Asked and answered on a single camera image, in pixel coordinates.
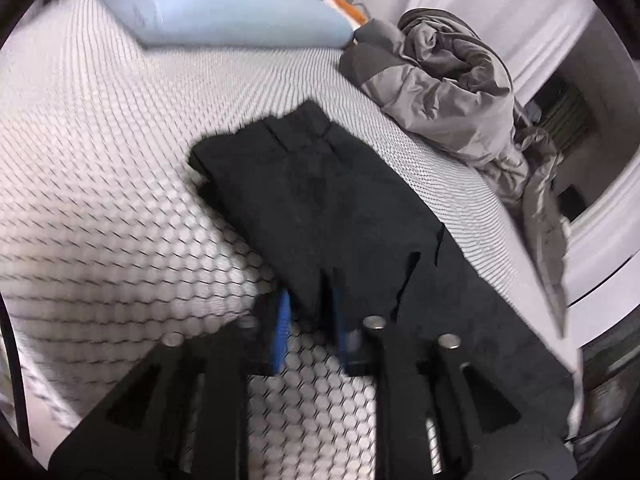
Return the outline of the orange white small object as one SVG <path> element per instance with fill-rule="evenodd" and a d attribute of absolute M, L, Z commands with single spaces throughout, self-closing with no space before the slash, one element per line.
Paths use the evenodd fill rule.
<path fill-rule="evenodd" d="M 341 14 L 343 18 L 346 18 L 353 30 L 356 30 L 369 21 L 367 14 L 346 0 L 323 0 L 323 2 Z"/>

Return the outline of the white patterned mattress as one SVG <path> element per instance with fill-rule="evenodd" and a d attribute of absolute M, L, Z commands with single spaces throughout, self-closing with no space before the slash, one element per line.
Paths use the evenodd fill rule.
<path fill-rule="evenodd" d="M 481 276 L 555 337 L 506 212 L 472 169 L 413 141 L 331 50 L 142 49 L 99 0 L 58 0 L 1 51 L 1 291 L 26 382 L 72 428 L 165 330 L 230 321 L 270 282 L 195 195 L 190 144 L 305 98 L 371 144 Z"/>

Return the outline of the black pants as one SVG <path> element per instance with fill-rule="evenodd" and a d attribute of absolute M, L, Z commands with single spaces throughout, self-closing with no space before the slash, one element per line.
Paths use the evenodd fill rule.
<path fill-rule="evenodd" d="M 567 434 L 574 380 L 465 259 L 446 226 L 375 153 L 314 102 L 195 143 L 206 200 L 335 342 L 348 318 L 388 316 L 410 336 L 460 337 L 474 362 Z"/>

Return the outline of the light blue pillow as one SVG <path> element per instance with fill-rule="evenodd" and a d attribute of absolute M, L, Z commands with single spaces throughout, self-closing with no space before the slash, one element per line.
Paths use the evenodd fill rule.
<path fill-rule="evenodd" d="M 103 0 L 145 47 L 341 49 L 347 18 L 323 0 Z"/>

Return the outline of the grey jacket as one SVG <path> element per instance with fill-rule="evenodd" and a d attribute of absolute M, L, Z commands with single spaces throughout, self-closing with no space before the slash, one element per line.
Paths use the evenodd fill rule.
<path fill-rule="evenodd" d="M 477 170 L 510 215 L 559 330 L 567 242 L 552 184 L 562 156 L 515 97 L 506 64 L 457 15 L 417 8 L 397 24 L 372 18 L 354 32 L 340 73 L 405 132 Z"/>

